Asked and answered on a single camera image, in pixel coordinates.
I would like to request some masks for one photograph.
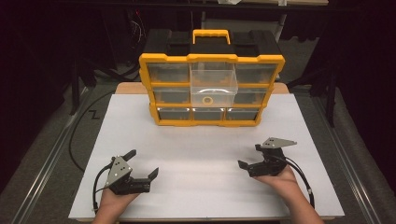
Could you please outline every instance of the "white paper sheet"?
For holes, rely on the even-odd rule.
[[[343,216],[294,95],[273,94],[257,127],[226,128],[157,126],[149,114],[147,95],[116,94],[110,100],[69,217],[94,217],[92,186],[97,173],[112,156],[131,149],[137,150],[128,161],[134,178],[147,177],[157,167],[160,172],[151,183],[151,192],[141,194],[121,219],[288,217],[287,207],[273,190],[250,178],[237,163],[262,161],[254,145],[268,137],[297,142],[283,151],[303,169],[318,213],[322,217]],[[298,180],[307,196],[304,182]],[[105,181],[103,174],[98,186]]]

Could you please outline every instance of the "black cable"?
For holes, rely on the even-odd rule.
[[[285,157],[285,158],[286,158],[286,160],[291,161],[295,166],[297,166],[300,169],[301,173],[303,173],[303,169],[301,169],[300,166],[298,166],[297,162],[295,162],[294,160],[292,160],[289,157]]]
[[[268,157],[272,157],[274,159],[277,159],[279,161],[283,161],[289,166],[291,166],[297,173],[300,175],[301,179],[304,181],[306,190],[308,191],[308,196],[309,196],[309,203],[312,205],[313,208],[315,208],[315,198],[314,198],[314,192],[311,189],[311,186],[309,186],[308,180],[306,179],[303,170],[296,164],[293,164],[292,162],[286,161],[278,156],[273,156],[273,155],[266,155]]]
[[[74,127],[73,132],[72,132],[72,134],[71,134],[71,136],[70,136],[70,139],[69,139],[69,155],[70,155],[70,159],[71,159],[72,162],[77,166],[77,168],[78,168],[80,171],[82,171],[82,172],[84,172],[85,170],[77,163],[77,161],[75,160],[75,158],[74,158],[74,156],[73,156],[73,153],[72,153],[72,142],[73,142],[74,134],[75,134],[76,129],[77,129],[78,125],[79,125],[79,122],[82,120],[82,118],[83,118],[84,115],[87,113],[87,111],[91,108],[91,106],[93,106],[93,105],[96,104],[98,101],[102,100],[103,98],[105,98],[106,96],[108,96],[109,94],[114,93],[114,92],[115,92],[115,91],[110,91],[110,92],[106,93],[105,95],[102,95],[101,97],[99,97],[99,98],[96,99],[95,101],[93,101],[93,102],[84,110],[84,112],[82,113],[82,115],[79,117],[79,119],[78,119],[78,121],[77,121],[77,124],[76,124],[76,126]]]
[[[113,162],[111,162],[109,165],[107,165],[107,166],[105,166],[104,168],[102,168],[102,170],[99,171],[98,175],[96,176],[95,182],[93,182],[92,203],[93,203],[93,212],[95,212],[95,214],[97,213],[97,211],[98,211],[98,209],[99,209],[98,203],[97,203],[97,201],[96,201],[96,192],[97,192],[97,191],[96,191],[96,186],[97,186],[97,184],[98,184],[99,177],[102,175],[102,173],[103,173],[105,170],[110,169],[112,164],[113,164]]]
[[[98,69],[100,71],[102,71],[103,73],[105,73],[106,75],[115,78],[118,81],[121,82],[134,82],[137,80],[137,78],[139,77],[139,73],[136,74],[135,77],[133,78],[127,78],[125,76],[132,74],[133,72],[137,71],[140,67],[140,65],[138,63],[134,64],[134,67],[130,70],[128,70],[127,72],[123,73],[123,74],[118,74],[114,71],[112,71],[111,69],[108,69],[106,67],[103,67],[102,65],[95,63],[87,58],[81,58],[85,63],[87,63],[92,69]]]
[[[95,193],[97,193],[97,192],[99,192],[99,191],[101,191],[101,190],[104,190],[104,189],[108,189],[108,188],[97,189]]]

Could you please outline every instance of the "cable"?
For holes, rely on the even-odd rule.
[[[297,163],[295,163],[294,161],[289,162],[286,161],[278,156],[273,156],[273,155],[266,155],[268,157],[272,157],[274,159],[277,159],[279,161],[283,161],[286,164],[288,164],[289,166],[291,166],[295,171],[297,171],[297,173],[300,175],[301,179],[304,181],[305,186],[306,186],[306,190],[308,191],[308,196],[309,196],[309,203],[312,205],[313,208],[315,208],[315,198],[314,198],[314,192],[311,189],[311,186],[309,186],[308,180],[306,179],[303,170],[297,165]]]
[[[134,82],[137,80],[137,78],[139,77],[139,73],[136,74],[135,77],[133,78],[127,78],[124,76],[127,76],[129,74],[132,74],[133,72],[137,71],[140,68],[140,65],[138,63],[134,64],[134,67],[132,69],[130,69],[129,71],[123,73],[123,74],[118,74],[108,68],[103,67],[100,64],[94,63],[93,61],[87,59],[87,58],[81,58],[85,63],[87,63],[89,66],[91,66],[93,69],[98,69],[100,71],[102,71],[103,73],[105,73],[108,76],[114,77],[116,80],[120,81],[120,82]]]
[[[146,35],[146,29],[145,29],[145,25],[143,24],[143,21],[142,21],[142,18],[140,18],[140,11],[139,10],[136,10],[135,11],[136,12],[136,16],[137,16],[137,18],[139,18],[139,20],[140,20],[140,24],[142,24],[142,28],[143,28],[143,34],[145,35],[145,38],[147,37],[147,35]]]
[[[192,17],[192,11],[190,11],[190,16],[191,16],[191,30],[194,30],[194,22],[193,22],[193,17]]]
[[[93,102],[84,110],[84,112],[82,112],[82,115],[78,118],[77,124],[76,124],[76,126],[74,127],[73,132],[72,132],[72,134],[71,134],[71,136],[70,136],[70,139],[69,139],[69,148],[68,148],[68,149],[69,149],[70,159],[71,159],[72,162],[77,166],[77,168],[78,168],[80,171],[82,171],[82,172],[85,172],[85,170],[77,163],[77,161],[75,160],[75,158],[74,158],[74,156],[73,156],[73,153],[72,153],[72,142],[73,142],[74,134],[75,134],[76,129],[77,129],[78,125],[79,125],[79,122],[82,120],[82,118],[83,118],[84,115],[87,113],[87,111],[91,108],[91,106],[93,106],[93,105],[96,104],[98,101],[102,100],[103,98],[105,98],[106,96],[108,96],[109,94],[114,93],[114,92],[115,92],[115,91],[110,91],[110,92],[106,93],[105,95],[102,95],[101,97],[99,97],[99,98],[96,99],[95,101],[93,101]]]
[[[108,189],[108,188],[101,188],[101,189],[98,189],[95,193],[97,193],[97,192],[99,192],[99,191],[101,191],[101,190],[104,190],[104,189]]]
[[[136,27],[138,27],[139,28],[139,39],[137,40],[137,43],[139,43],[140,42],[140,39],[141,39],[141,37],[142,37],[142,28],[140,27],[140,25],[139,24],[137,24],[137,22],[135,22],[135,21],[131,21],[133,24],[134,24],[134,28],[136,29]]]
[[[102,170],[99,171],[98,175],[96,176],[95,182],[93,182],[92,203],[93,203],[93,212],[95,212],[95,214],[97,213],[97,211],[99,209],[98,203],[96,201],[96,192],[99,191],[99,190],[96,191],[96,186],[98,184],[99,177],[102,175],[102,173],[105,170],[110,169],[112,164],[113,164],[113,162],[111,162],[109,165],[102,168]]]

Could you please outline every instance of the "small drawer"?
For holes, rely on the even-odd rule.
[[[269,83],[276,70],[274,63],[237,63],[235,75],[238,83]]]
[[[228,107],[233,104],[236,92],[220,88],[191,90],[191,104],[196,107]]]
[[[148,63],[152,82],[188,82],[190,68],[188,63]]]
[[[267,93],[266,88],[239,88],[233,99],[234,104],[260,105]]]
[[[192,115],[195,120],[222,120],[224,108],[193,108]]]
[[[233,63],[199,62],[191,64],[192,86],[235,86]]]
[[[180,107],[158,107],[158,114],[160,119],[190,119],[190,109]]]
[[[225,118],[227,120],[255,120],[259,108],[228,108]]]
[[[190,102],[190,88],[188,87],[154,87],[156,103],[187,104]]]

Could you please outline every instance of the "metal bracket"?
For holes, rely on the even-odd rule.
[[[113,161],[113,166],[111,167],[111,170],[108,173],[106,187],[112,185],[117,180],[119,180],[125,175],[128,175],[131,172],[132,172],[132,168],[123,159],[123,157],[121,156],[116,157],[116,159]]]
[[[281,139],[281,138],[268,138],[264,143],[262,143],[261,148],[277,148],[277,147],[288,147],[296,145],[297,142]]]

